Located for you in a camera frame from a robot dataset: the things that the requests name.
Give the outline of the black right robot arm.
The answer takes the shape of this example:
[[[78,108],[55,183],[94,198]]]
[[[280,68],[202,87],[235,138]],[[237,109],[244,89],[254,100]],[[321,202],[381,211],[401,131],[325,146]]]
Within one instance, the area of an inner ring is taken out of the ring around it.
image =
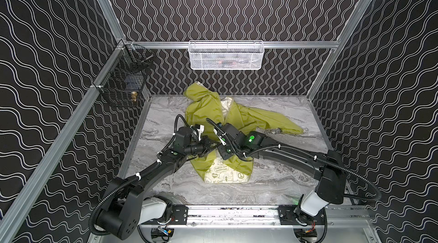
[[[281,143],[266,134],[251,131],[247,134],[231,124],[216,125],[213,132],[221,141],[220,149],[241,160],[265,159],[288,165],[318,181],[314,190],[301,197],[296,214],[316,216],[329,204],[341,205],[344,198],[359,201],[378,201],[382,197],[379,188],[360,174],[341,164],[337,152],[311,152]],[[370,196],[355,196],[345,193],[347,175],[356,177],[373,191]]]

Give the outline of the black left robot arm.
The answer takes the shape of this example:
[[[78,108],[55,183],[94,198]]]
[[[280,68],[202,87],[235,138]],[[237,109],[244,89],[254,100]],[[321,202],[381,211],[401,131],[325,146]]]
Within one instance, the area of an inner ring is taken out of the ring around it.
[[[217,142],[202,136],[197,128],[179,128],[157,153],[153,164],[130,177],[115,178],[109,183],[103,198],[90,214],[90,232],[125,240],[143,223],[154,221],[167,225],[172,222],[172,203],[163,197],[147,197],[147,193],[185,163],[216,148]]]

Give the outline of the lime green printed jacket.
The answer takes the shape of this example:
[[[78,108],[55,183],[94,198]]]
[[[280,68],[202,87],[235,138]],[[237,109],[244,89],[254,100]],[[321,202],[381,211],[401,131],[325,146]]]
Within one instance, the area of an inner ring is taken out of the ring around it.
[[[203,135],[211,140],[219,138],[208,124],[207,118],[216,123],[229,123],[244,134],[257,129],[281,130],[287,135],[299,135],[303,129],[283,114],[246,107],[235,102],[231,97],[221,99],[217,92],[213,92],[201,83],[191,84],[184,96],[192,101],[185,111],[188,124],[204,126]],[[205,183],[233,184],[246,183],[253,172],[253,161],[243,161],[236,155],[230,159],[220,159],[218,149],[207,153],[206,156],[194,159],[191,164]]]

